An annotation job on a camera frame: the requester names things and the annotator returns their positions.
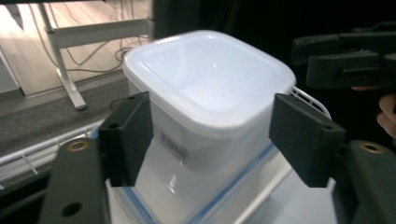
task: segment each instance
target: white plastic container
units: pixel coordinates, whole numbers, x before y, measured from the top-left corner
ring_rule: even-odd
[[[274,94],[295,83],[281,61],[213,31],[134,49],[123,70],[150,93],[155,137],[136,190],[161,223],[191,220],[271,144]]]

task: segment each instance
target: metal wire rack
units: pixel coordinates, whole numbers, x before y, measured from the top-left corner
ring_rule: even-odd
[[[71,139],[89,137],[103,120],[89,124],[72,132],[59,135],[39,144],[26,147],[0,158],[0,189],[2,184],[18,175],[32,171],[38,175],[37,167],[53,161],[61,145]]]

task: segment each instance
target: cable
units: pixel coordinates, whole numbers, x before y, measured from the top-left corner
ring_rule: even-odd
[[[112,72],[114,70],[116,70],[117,68],[119,68],[122,65],[122,62],[120,62],[119,64],[117,64],[115,67],[108,69],[108,70],[91,70],[91,69],[82,69],[82,68],[75,68],[75,69],[68,69],[68,72],[92,72],[92,73],[108,73],[108,72]]]
[[[39,35],[41,45],[42,45],[44,51],[46,52],[48,58],[50,59],[50,61],[53,63],[53,65],[55,65],[56,67],[58,67],[58,64],[57,64],[57,63],[52,59],[52,57],[50,56],[50,53],[49,53],[49,51],[48,51],[48,49],[47,49],[47,46],[46,46],[46,44],[45,44],[45,42],[44,42],[44,38],[43,38],[43,36],[42,36],[42,34],[41,34],[39,28],[38,28],[37,20],[36,20],[36,18],[35,18],[35,12],[33,11],[33,8],[32,8],[32,6],[31,6],[31,4],[28,4],[28,6],[29,6],[30,13],[31,13],[31,15],[32,15],[32,18],[33,18],[33,22],[34,22],[34,24],[35,24],[35,29],[36,29],[36,31],[37,31],[37,33],[38,33],[38,35]],[[56,21],[56,19],[55,19],[55,17],[54,17],[53,9],[52,9],[52,7],[51,7],[50,4],[49,4],[49,8],[50,8],[50,10],[51,10],[52,18],[54,19],[54,22],[55,22],[56,26],[58,26],[57,21]],[[147,37],[146,37],[146,36],[142,36],[142,35],[138,35],[137,38],[138,38],[138,41],[137,41],[137,42],[139,42],[140,45],[142,45],[142,42],[141,42],[140,38],[147,38]],[[99,48],[97,48],[87,59],[85,59],[85,60],[83,61],[83,63],[85,63],[85,61],[88,61],[88,60],[91,58],[91,56],[93,56],[93,54],[96,53],[96,51],[99,50],[102,46],[100,46]],[[130,50],[130,49],[132,49],[132,48],[121,48],[121,49],[118,49],[118,50],[115,52],[116,60],[118,60],[120,63],[117,64],[115,67],[113,67],[113,68],[111,68],[111,69],[108,69],[108,70],[91,70],[91,69],[81,69],[81,68],[77,68],[77,69],[67,69],[67,71],[68,71],[68,72],[82,71],[82,72],[93,72],[93,73],[107,73],[107,72],[112,72],[112,71],[116,70],[117,68],[119,68],[119,67],[122,65],[123,56],[124,56],[124,54],[125,54],[128,50]]]
[[[72,18],[78,25],[80,25],[80,23],[79,23],[79,22],[73,17],[73,15],[71,14],[70,8],[67,6],[67,4],[66,4],[65,2],[64,2],[64,5],[66,6],[67,11],[69,12],[70,18]],[[56,20],[55,13],[53,12],[51,3],[49,3],[49,9],[50,9],[50,13],[51,13],[51,16],[52,16],[52,18],[53,18],[53,21],[55,22],[56,27],[59,27],[59,24],[58,24],[58,21]],[[94,55],[99,49],[101,49],[102,47],[104,47],[108,42],[109,42],[109,41],[106,41],[106,42],[102,43],[102,44],[101,44],[99,47],[97,47],[90,55],[88,55],[88,57],[87,57],[86,59],[84,59],[81,63],[78,63],[78,62],[75,60],[75,58],[73,57],[73,55],[72,55],[72,53],[70,52],[70,49],[69,49],[69,48],[66,48],[66,51],[67,51],[68,55],[70,56],[71,60],[73,61],[73,63],[82,66],[82,65],[83,65],[84,63],[86,63],[90,58],[92,58],[93,55]]]
[[[73,17],[72,12],[70,11],[69,6],[68,6],[65,2],[64,2],[64,6],[66,7],[67,12],[69,13],[70,18],[73,19],[73,21],[75,21],[78,25],[80,25],[79,22]]]

